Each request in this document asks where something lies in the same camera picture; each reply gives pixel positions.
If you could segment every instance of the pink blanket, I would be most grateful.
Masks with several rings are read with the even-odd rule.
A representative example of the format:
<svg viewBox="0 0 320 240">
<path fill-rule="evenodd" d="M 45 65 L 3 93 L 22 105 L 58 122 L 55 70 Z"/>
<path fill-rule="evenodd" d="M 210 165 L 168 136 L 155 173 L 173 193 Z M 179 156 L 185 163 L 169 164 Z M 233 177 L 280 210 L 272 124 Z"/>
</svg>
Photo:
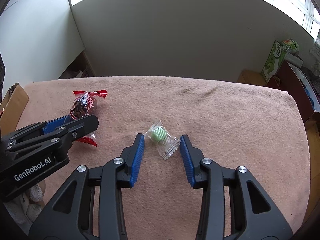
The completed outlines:
<svg viewBox="0 0 320 240">
<path fill-rule="evenodd" d="M 274 200 L 295 232 L 309 197 L 307 137 L 295 101 L 265 87 L 175 77 L 97 77 L 37 82 L 18 128 L 68 114 L 73 90 L 107 89 L 100 104 L 98 147 L 75 142 L 70 163 L 46 179 L 48 201 L 81 164 L 104 165 L 145 133 L 156 119 L 174 136 L 188 134 L 194 147 L 221 166 L 244 165 Z M 98 197 L 94 232 L 98 234 Z M 166 162 L 146 138 L 138 182 L 123 190 L 128 239 L 194 240 L 202 190 L 187 182 L 177 150 Z M 230 232 L 226 207 L 226 235 Z"/>
</svg>

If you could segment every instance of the clear plastic wrapper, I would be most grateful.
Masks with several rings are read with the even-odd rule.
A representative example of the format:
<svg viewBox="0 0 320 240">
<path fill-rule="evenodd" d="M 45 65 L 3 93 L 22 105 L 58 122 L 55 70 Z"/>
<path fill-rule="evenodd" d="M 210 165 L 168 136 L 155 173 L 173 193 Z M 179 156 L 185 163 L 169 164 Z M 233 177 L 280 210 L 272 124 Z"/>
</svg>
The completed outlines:
<svg viewBox="0 0 320 240">
<path fill-rule="evenodd" d="M 180 139 L 168 133 L 160 120 L 155 122 L 144 136 L 153 141 L 160 157 L 165 161 L 175 152 L 181 142 Z"/>
<path fill-rule="evenodd" d="M 70 115 L 72 119 L 76 120 L 90 114 L 94 114 L 99 118 L 99 104 L 97 99 L 105 99 L 107 96 L 106 90 L 99 90 L 94 92 L 73 91 L 73 93 L 76 96 L 76 99 L 73 100 L 73 106 L 70 109 Z M 98 146 L 95 132 L 83 136 L 77 141 L 88 143 L 96 147 Z"/>
</svg>

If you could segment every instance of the white cloth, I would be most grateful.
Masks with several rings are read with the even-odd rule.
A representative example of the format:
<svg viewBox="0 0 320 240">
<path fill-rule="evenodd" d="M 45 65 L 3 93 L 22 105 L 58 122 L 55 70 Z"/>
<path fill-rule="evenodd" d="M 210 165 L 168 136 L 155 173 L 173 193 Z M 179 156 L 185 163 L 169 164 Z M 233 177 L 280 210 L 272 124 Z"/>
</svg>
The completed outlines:
<svg viewBox="0 0 320 240">
<path fill-rule="evenodd" d="M 45 190 L 39 184 L 34 185 L 25 193 L 17 196 L 12 201 L 4 203 L 9 214 L 17 225 L 28 235 L 32 223 L 43 209 L 43 195 Z"/>
</svg>

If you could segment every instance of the red candy wrapper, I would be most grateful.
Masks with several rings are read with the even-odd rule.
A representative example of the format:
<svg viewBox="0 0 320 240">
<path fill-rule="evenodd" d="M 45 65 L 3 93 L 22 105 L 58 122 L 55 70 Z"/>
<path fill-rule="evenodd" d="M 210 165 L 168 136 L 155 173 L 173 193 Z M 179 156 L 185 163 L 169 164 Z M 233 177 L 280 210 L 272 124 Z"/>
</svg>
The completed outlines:
<svg viewBox="0 0 320 240">
<path fill-rule="evenodd" d="M 73 91 L 76 99 L 73 100 L 73 106 L 70 109 L 70 115 L 73 119 L 79 119 L 90 114 L 98 117 L 98 101 L 97 99 L 105 99 L 107 96 L 106 90 L 87 92 L 87 91 Z M 77 141 L 88 143 L 97 147 L 97 138 L 95 133 L 90 133 L 79 138 Z"/>
</svg>

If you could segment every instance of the blue object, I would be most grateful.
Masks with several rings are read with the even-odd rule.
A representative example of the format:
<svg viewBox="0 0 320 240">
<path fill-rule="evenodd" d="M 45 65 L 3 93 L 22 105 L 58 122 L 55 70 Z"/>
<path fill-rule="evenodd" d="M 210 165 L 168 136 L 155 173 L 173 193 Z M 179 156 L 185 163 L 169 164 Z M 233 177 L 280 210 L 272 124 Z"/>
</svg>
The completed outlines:
<svg viewBox="0 0 320 240">
<path fill-rule="evenodd" d="M 141 135 L 140 141 L 132 162 L 132 166 L 131 166 L 131 178 L 129 180 L 131 187 L 133 187 L 134 184 L 137 182 L 140 165 L 143 157 L 143 151 L 144 151 L 144 136 Z"/>
<path fill-rule="evenodd" d="M 191 187 L 194 187 L 195 185 L 195 168 L 192 164 L 191 161 L 191 157 L 190 157 L 190 153 L 188 151 L 187 148 L 187 144 L 183 138 L 183 136 L 181 136 L 181 143 L 180 143 L 180 153 L 181 153 L 181 157 L 183 160 L 183 165 L 184 165 L 184 169 L 186 170 L 186 175 L 187 175 L 187 179 L 188 182 L 190 183 Z"/>
<path fill-rule="evenodd" d="M 70 114 L 62 116 L 58 119 L 47 122 L 46 126 L 44 128 L 42 128 L 42 131 L 44 134 L 47 134 L 49 132 L 53 132 L 57 127 L 62 126 L 65 123 L 68 123 L 70 121 L 72 121 Z"/>
<path fill-rule="evenodd" d="M 308 96 L 308 98 L 309 98 L 309 100 L 310 100 L 310 103 L 311 103 L 311 105 L 312 105 L 312 109 L 314 110 L 314 109 L 315 109 L 315 103 L 313 102 L 312 98 L 310 97 L 310 93 L 309 93 L 309 91 L 307 90 L 307 88 L 306 88 L 305 86 L 303 86 L 303 88 L 304 88 L 304 90 L 305 90 L 305 92 L 306 92 L 306 94 L 307 94 L 307 96 Z"/>
</svg>

